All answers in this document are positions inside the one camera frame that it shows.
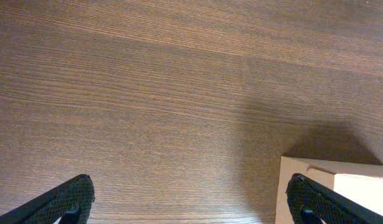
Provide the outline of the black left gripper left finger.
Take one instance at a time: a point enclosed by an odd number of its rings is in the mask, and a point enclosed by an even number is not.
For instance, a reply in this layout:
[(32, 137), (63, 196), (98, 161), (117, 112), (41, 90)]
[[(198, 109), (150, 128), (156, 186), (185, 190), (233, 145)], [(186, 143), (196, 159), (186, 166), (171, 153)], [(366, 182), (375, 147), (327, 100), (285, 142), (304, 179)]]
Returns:
[(89, 175), (80, 174), (0, 216), (0, 223), (86, 224), (95, 190)]

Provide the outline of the brown cardboard box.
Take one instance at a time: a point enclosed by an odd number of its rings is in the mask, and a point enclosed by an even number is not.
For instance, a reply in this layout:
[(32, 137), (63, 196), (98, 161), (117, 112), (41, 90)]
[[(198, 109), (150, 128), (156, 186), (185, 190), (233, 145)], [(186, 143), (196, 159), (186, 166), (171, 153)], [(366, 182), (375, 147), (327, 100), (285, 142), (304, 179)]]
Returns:
[(292, 223), (286, 188), (300, 173), (383, 216), (383, 166), (281, 157), (275, 223)]

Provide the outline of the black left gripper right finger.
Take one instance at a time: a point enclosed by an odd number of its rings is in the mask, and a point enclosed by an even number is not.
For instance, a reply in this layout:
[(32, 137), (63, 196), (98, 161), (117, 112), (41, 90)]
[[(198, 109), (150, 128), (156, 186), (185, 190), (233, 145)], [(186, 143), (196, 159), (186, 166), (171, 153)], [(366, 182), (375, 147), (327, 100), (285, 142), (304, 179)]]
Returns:
[(287, 184), (287, 204), (294, 223), (383, 224), (383, 216), (300, 173)]

